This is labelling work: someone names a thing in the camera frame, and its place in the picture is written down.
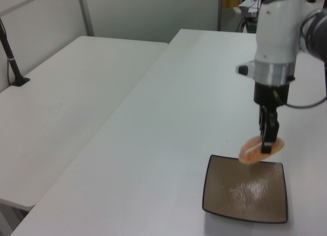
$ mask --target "white tabletop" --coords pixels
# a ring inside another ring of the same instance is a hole
[[[324,235],[326,104],[278,111],[285,147],[268,161],[284,165],[288,223],[201,208],[210,155],[259,134],[254,82],[235,73],[254,52],[253,34],[181,30],[13,236]],[[323,64],[300,55],[289,102],[324,95]]]
[[[30,210],[166,48],[80,37],[0,94],[0,202]]]

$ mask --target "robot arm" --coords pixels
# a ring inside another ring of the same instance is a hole
[[[260,106],[262,153],[270,153],[276,141],[279,129],[276,109],[287,103],[299,49],[327,62],[326,32],[327,10],[314,10],[304,0],[263,2],[254,60],[236,68],[237,73],[255,81],[254,101]]]

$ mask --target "cable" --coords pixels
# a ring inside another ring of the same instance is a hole
[[[5,35],[7,36],[6,28],[5,28],[5,25],[2,23],[1,18],[0,18],[0,24],[1,24],[2,29],[3,29],[4,32],[5,32]]]
[[[257,5],[257,8],[256,8],[256,12],[257,12],[257,18],[258,18],[258,10],[259,10],[259,3],[260,3],[260,0],[254,0],[255,2],[249,7],[249,9],[248,10],[250,10],[251,9],[251,7],[254,5],[254,4],[256,4],[256,2],[258,2],[258,5]],[[238,32],[239,31],[239,28],[240,28],[240,25],[241,25],[241,23],[242,23],[242,21],[244,21],[245,20],[245,17],[243,17],[242,19],[241,19],[241,21],[240,21],[240,23],[239,23],[239,25],[237,26],[237,28],[236,28],[236,32]]]
[[[316,106],[320,105],[321,103],[323,103],[324,101],[327,100],[327,97],[324,97],[319,102],[313,103],[311,105],[296,106],[296,105],[291,105],[291,104],[282,102],[282,100],[280,99],[280,97],[279,97],[278,93],[276,92],[276,90],[273,90],[272,93],[274,94],[274,96],[275,96],[276,100],[278,101],[278,103],[280,103],[281,105],[285,105],[285,106],[288,106],[288,107],[291,107],[291,108],[296,108],[296,109],[313,108],[313,107],[316,107]]]
[[[260,3],[260,0],[258,0],[258,5],[256,7],[256,19],[258,19],[258,17],[259,17],[259,3]]]
[[[237,28],[236,28],[236,32],[238,32],[238,31],[239,31],[239,27],[240,27],[240,24],[242,23],[242,21],[243,21],[244,19],[245,19],[244,17],[241,19],[241,21],[240,21],[239,25],[238,25],[238,26],[237,26]]]
[[[9,60],[7,60],[7,80],[8,80],[8,84],[10,86],[11,83],[10,83],[10,80],[9,80]]]
[[[5,25],[3,24],[1,18],[0,18],[0,25],[1,25],[2,30],[5,32],[5,36],[7,37],[7,31],[6,31]],[[8,59],[7,59],[7,80],[8,80],[8,84],[10,86],[11,83],[9,80],[9,60]]]

